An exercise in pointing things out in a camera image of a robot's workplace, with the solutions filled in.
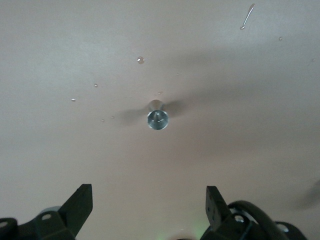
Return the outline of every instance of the water droplet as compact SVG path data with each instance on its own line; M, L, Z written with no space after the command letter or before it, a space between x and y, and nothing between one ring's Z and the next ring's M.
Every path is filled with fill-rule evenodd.
M137 61L138 61L138 64L144 64L145 63L145 59L142 56L138 57Z
M256 5L256 4L253 3L253 4L249 7L249 11L248 11L248 13L247 13L247 15L246 15L246 17L245 17L245 20L244 20L242 26L240 27L240 30L245 29L246 22L247 22L247 20L248 20L248 18L249 18L249 16L250 16L252 10L254 9L255 5Z

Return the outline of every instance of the black mount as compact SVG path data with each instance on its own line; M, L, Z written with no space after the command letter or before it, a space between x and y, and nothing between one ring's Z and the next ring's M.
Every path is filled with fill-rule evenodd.
M205 210L210 226L200 240L307 240L298 228L273 222L252 203L228 206L215 186L206 188Z
M82 184L58 211L46 211L18 226L0 218L0 240L75 240L93 209L92 186Z

